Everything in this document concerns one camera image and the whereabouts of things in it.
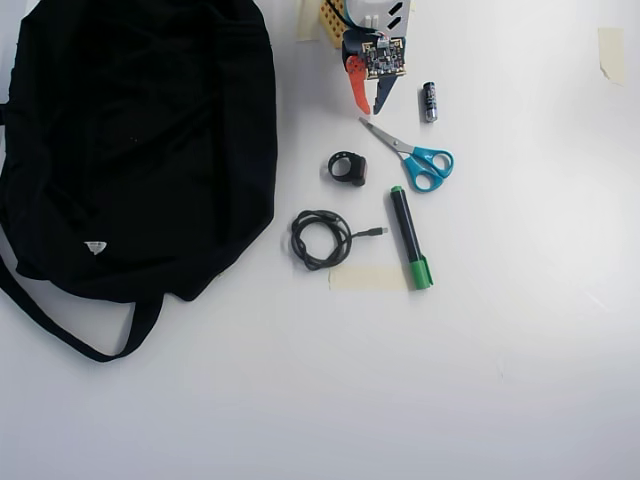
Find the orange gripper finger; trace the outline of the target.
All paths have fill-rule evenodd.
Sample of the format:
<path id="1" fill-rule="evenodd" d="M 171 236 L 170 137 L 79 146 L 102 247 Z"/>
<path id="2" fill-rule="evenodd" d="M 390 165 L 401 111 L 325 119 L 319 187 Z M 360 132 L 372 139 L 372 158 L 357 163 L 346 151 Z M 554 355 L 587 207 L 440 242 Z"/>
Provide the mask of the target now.
<path id="1" fill-rule="evenodd" d="M 356 105 L 365 115 L 370 115 L 371 109 L 365 90 L 365 81 L 367 79 L 365 62 L 358 55 L 350 55 L 346 59 L 345 69 Z"/>

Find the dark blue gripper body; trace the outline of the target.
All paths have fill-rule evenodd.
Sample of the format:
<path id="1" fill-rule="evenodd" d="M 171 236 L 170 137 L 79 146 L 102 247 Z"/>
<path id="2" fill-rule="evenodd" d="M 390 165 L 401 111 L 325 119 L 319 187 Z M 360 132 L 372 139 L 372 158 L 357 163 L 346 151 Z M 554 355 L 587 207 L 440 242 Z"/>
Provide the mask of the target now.
<path id="1" fill-rule="evenodd" d="M 347 30 L 343 33 L 343 54 L 358 55 L 365 62 L 367 75 L 406 74 L 404 38 Z"/>

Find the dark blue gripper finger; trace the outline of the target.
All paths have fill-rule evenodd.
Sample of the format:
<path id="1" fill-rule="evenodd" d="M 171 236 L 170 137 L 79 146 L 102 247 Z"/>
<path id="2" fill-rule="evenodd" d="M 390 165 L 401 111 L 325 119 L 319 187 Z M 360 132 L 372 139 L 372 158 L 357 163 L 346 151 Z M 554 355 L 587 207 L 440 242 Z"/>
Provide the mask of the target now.
<path id="1" fill-rule="evenodd" d="M 397 75 L 383 76 L 378 79 L 376 99 L 373 108 L 374 115 L 378 115 L 381 112 L 397 79 Z"/>

